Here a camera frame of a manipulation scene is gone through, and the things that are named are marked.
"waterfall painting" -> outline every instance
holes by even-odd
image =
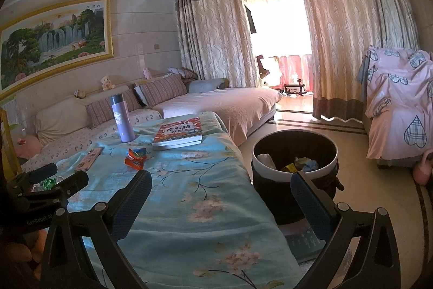
[[[0,28],[0,99],[62,71],[113,56],[110,0],[39,9]]]

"stuffed toy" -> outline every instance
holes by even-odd
[[[110,80],[110,77],[108,75],[104,76],[101,79],[101,82],[102,82],[102,89],[104,91],[111,90],[111,89],[114,89],[116,87],[115,85],[111,84],[111,80]]]
[[[74,96],[77,98],[84,98],[86,96],[86,91],[84,90],[76,90],[74,92]]]
[[[143,75],[146,80],[152,79],[152,73],[150,72],[149,68],[143,68]]]

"black trash bin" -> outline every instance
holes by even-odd
[[[278,170],[263,165],[258,155],[268,153]],[[274,215],[278,225],[297,222],[304,214],[297,205],[291,191],[293,173],[281,171],[293,163],[295,157],[308,157],[317,161],[319,168],[306,175],[318,189],[334,198],[336,188],[343,190],[337,178],[338,149],[328,137],[309,130],[282,130],[273,132],[256,142],[252,154],[253,185],[266,206]]]

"heart pattern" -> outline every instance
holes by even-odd
[[[391,79],[394,83],[402,83],[403,85],[407,85],[409,83],[409,80],[405,77],[394,75],[394,74],[388,74],[388,77]]]
[[[367,75],[367,80],[368,80],[368,81],[371,81],[371,80],[372,80],[372,78],[373,78],[373,74],[374,74],[376,71],[378,71],[378,69],[377,69],[376,67],[373,67],[373,68],[371,68],[371,69],[368,71],[368,75]]]
[[[369,52],[370,52],[370,59],[372,59],[374,61],[379,60],[379,56],[374,49],[370,49]]]
[[[373,113],[373,116],[378,116],[380,113],[382,113],[382,109],[384,109],[389,104],[392,104],[389,98],[382,98],[379,102],[377,109]]]
[[[390,57],[390,56],[399,57],[400,56],[400,53],[398,52],[398,50],[391,49],[391,48],[385,48],[383,53],[385,55],[387,55],[388,57]]]
[[[431,79],[427,84],[427,95],[428,97],[433,98],[433,79]]]
[[[415,116],[415,119],[404,132],[404,140],[409,146],[416,145],[418,148],[423,148],[427,144],[426,131],[418,116]]]
[[[419,67],[419,65],[425,61],[426,57],[421,52],[415,52],[409,57],[409,63],[413,68]]]

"wall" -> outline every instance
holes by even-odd
[[[421,49],[433,52],[433,0],[410,0]]]
[[[181,67],[174,2],[112,0],[111,30],[113,59],[61,73],[16,94],[29,132],[33,131],[36,112],[76,89],[87,94],[101,91],[100,79],[105,75],[119,86],[142,78],[144,66],[154,75],[166,72],[167,67]]]

